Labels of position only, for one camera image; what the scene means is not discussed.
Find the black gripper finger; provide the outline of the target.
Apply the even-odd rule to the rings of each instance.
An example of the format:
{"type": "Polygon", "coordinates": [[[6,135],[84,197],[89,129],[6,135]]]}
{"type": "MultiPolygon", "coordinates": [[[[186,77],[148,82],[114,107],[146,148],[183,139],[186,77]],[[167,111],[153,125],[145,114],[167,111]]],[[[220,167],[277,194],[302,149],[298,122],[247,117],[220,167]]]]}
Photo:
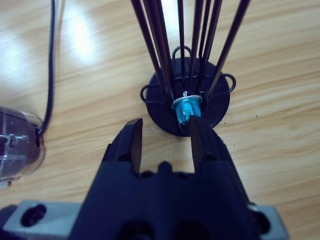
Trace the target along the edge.
{"type": "Polygon", "coordinates": [[[233,171],[235,170],[227,146],[204,118],[192,116],[189,122],[189,133],[195,171],[204,162],[227,163],[233,171]]]}
{"type": "Polygon", "coordinates": [[[143,120],[136,118],[128,121],[114,140],[107,145],[99,173],[106,174],[107,168],[115,169],[122,163],[128,163],[133,174],[140,173],[142,160],[143,120]]]}

